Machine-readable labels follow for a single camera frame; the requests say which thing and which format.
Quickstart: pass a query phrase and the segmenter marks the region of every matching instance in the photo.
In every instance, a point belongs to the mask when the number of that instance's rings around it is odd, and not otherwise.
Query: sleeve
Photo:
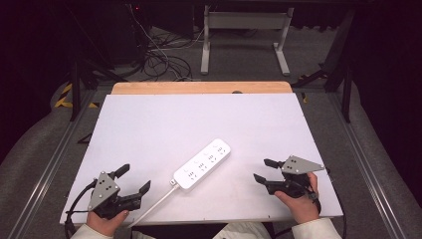
[[[71,239],[112,239],[84,224]]]
[[[292,228],[295,239],[341,239],[329,218],[321,218]]]

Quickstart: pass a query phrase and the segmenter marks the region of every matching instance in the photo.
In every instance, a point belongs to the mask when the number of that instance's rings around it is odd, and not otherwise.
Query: gray carpet
[[[217,33],[211,39],[209,75],[200,75],[202,45],[197,43],[188,49],[165,51],[169,56],[186,60],[197,81],[288,81],[294,83],[298,76],[318,70],[332,42],[335,31],[292,28],[285,45],[292,75],[283,77],[278,66],[272,44],[277,42],[277,31],[258,31],[252,37],[241,37],[232,33]],[[174,73],[168,72],[159,81],[171,81]],[[131,81],[145,79],[139,73]],[[422,213],[412,194],[397,174],[382,144],[373,131],[365,112],[360,106],[358,90],[353,88],[350,108],[351,123],[344,123],[338,115],[336,94],[326,94],[321,88],[323,80],[315,81],[298,92],[305,92],[308,102],[301,102],[316,145],[331,170],[333,185],[338,191],[346,215],[347,238],[422,238]],[[52,105],[58,99],[64,86],[52,97]],[[89,102],[102,103],[112,88],[112,83],[101,82],[95,92],[83,90],[83,96],[93,96]],[[15,144],[0,166],[0,238],[8,238],[36,188],[36,183],[57,154],[63,135],[69,134],[63,157],[51,184],[48,183],[40,204],[31,205],[37,209],[28,218],[22,229],[21,238],[65,238],[64,228],[59,224],[65,206],[66,194],[70,190],[86,151],[86,144],[78,140],[94,130],[101,109],[85,109],[78,123],[70,123],[72,113],[68,108],[53,108],[44,119],[30,128]],[[350,141],[352,130],[369,168],[362,168],[356,156],[356,145]],[[382,208],[376,199],[377,191],[371,188],[371,181],[365,177],[365,170],[376,175],[377,185],[389,202],[390,208]],[[393,215],[385,218],[383,210]],[[389,219],[399,222],[400,231],[391,231]],[[334,218],[334,225],[341,234],[344,230],[342,218]],[[293,222],[275,222],[276,231],[294,225]],[[127,238],[127,231],[120,230],[116,238]],[[286,234],[280,238],[293,238]]]

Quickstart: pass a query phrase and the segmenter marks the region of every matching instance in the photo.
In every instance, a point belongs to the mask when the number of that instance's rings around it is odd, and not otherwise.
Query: person
[[[311,183],[310,190],[317,194],[317,176],[309,172],[308,177]],[[295,239],[341,238],[329,218],[319,218],[317,206],[307,195],[292,198],[282,191],[276,191],[275,196],[289,207],[294,219],[299,224],[292,228]],[[106,220],[98,217],[94,212],[89,212],[87,223],[74,234],[72,239],[111,239],[128,213],[128,211],[122,211],[115,218]],[[152,237],[138,233],[134,238]],[[214,237],[214,239],[219,238],[270,239],[271,237],[262,223],[242,222],[227,224]]]

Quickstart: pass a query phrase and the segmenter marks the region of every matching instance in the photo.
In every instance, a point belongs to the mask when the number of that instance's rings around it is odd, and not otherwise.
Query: human hand
[[[317,176],[312,172],[308,173],[310,178],[311,188],[317,195]],[[313,203],[307,195],[300,198],[293,198],[282,191],[276,191],[274,193],[282,202],[284,202],[292,212],[293,217],[299,223],[306,223],[319,219],[319,213],[317,206]]]
[[[129,211],[124,210],[114,218],[108,220],[106,218],[100,218],[96,213],[91,211],[88,213],[87,225],[104,236],[112,237],[115,230],[126,219],[128,214]]]

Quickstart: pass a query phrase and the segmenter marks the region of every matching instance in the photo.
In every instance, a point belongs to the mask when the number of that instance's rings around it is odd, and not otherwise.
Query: power outlet
[[[220,138],[214,139],[174,172],[174,180],[181,188],[192,189],[226,159],[230,151],[226,142]]]

